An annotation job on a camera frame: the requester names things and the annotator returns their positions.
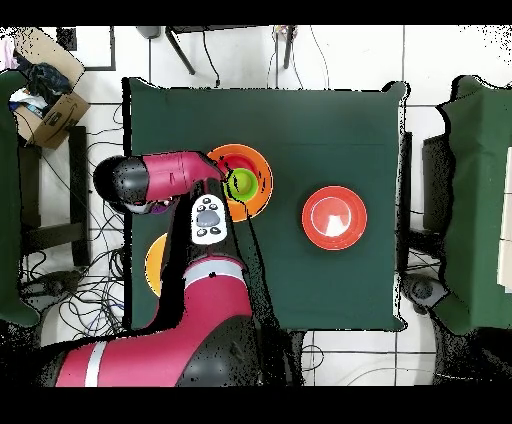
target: dark green tablecloth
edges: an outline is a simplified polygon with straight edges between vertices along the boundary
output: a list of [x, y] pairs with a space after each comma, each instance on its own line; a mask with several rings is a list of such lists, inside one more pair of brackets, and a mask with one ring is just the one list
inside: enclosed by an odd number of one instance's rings
[[[130, 86], [133, 154], [241, 143], [267, 159], [274, 191], [253, 224], [281, 327], [402, 328], [393, 316], [393, 279], [403, 83], [386, 92], [164, 90], [137, 79]], [[348, 187], [366, 205], [366, 231], [349, 249], [319, 249], [302, 230], [304, 202], [326, 185]], [[166, 215], [133, 217], [134, 328], [154, 314], [144, 258], [167, 223]], [[245, 260], [250, 234], [235, 228]]]
[[19, 298], [21, 260], [21, 193], [16, 120], [8, 109], [11, 94], [22, 88], [25, 77], [17, 71], [0, 73], [0, 319], [32, 326], [39, 314]]

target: orange plate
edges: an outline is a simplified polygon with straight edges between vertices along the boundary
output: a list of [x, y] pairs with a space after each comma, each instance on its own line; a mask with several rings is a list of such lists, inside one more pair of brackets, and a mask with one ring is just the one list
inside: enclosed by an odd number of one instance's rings
[[258, 191], [247, 203], [244, 205], [242, 202], [228, 199], [229, 213], [233, 222], [240, 222], [247, 219], [247, 211], [254, 218], [258, 215], [267, 205], [270, 195], [272, 194], [272, 172], [265, 158], [256, 150], [243, 144], [226, 144], [224, 146], [217, 147], [208, 153], [208, 157], [219, 164], [222, 162], [221, 158], [236, 154], [243, 156], [249, 160], [254, 168], [258, 170], [255, 174], [258, 179]]
[[366, 228], [366, 208], [357, 194], [345, 187], [324, 187], [307, 200], [302, 226], [308, 238], [325, 250], [352, 246]]
[[160, 297], [160, 290], [162, 289], [160, 287], [160, 268], [162, 267], [166, 239], [167, 234], [163, 234], [153, 242], [146, 254], [145, 261], [146, 281], [158, 297]]

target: chair leg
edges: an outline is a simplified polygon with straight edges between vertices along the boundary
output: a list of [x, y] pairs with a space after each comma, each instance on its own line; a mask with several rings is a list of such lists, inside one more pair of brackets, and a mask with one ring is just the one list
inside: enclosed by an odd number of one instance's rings
[[293, 43], [293, 31], [295, 31], [295, 25], [288, 25], [288, 31], [286, 32], [286, 50], [284, 51], [284, 69], [288, 69], [288, 66], [290, 66], [290, 51]]
[[190, 75], [194, 75], [196, 71], [188, 61], [187, 56], [185, 56], [185, 53], [183, 53], [183, 50], [181, 50], [180, 45], [176, 41], [176, 38], [174, 38], [174, 34], [172, 33], [171, 27], [165, 27], [165, 35], [169, 42], [171, 43], [171, 45], [174, 47], [174, 50], [176, 50], [176, 53], [178, 53], [178, 56], [180, 57], [183, 64], [187, 67], [187, 70], [190, 73]]

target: table leg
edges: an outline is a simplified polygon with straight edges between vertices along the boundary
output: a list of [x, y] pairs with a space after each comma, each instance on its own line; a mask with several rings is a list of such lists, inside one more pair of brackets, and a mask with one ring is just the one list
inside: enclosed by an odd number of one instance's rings
[[192, 67], [190, 62], [188, 61], [187, 56], [185, 56], [185, 53], [183, 53], [183, 50], [181, 50], [180, 45], [176, 41], [176, 38], [174, 38], [174, 34], [172, 33], [171, 27], [168, 27], [168, 26], [165, 27], [165, 35], [166, 35], [167, 39], [169, 40], [169, 42], [171, 43], [171, 45], [174, 47], [174, 50], [176, 50], [176, 53], [178, 53], [178, 56], [180, 57], [183, 64], [187, 67], [190, 75], [194, 75], [196, 73], [196, 71]]

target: white button panel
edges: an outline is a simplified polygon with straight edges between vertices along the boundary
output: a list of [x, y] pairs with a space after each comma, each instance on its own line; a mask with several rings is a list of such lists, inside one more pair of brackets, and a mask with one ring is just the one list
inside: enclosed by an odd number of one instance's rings
[[[198, 225], [201, 220], [201, 213], [209, 211], [208, 221], [211, 222], [211, 212], [219, 217], [216, 225]], [[199, 197], [192, 206], [192, 242], [199, 245], [210, 245], [218, 243], [226, 238], [228, 230], [226, 226], [226, 210], [222, 201], [213, 194], [205, 194]]]

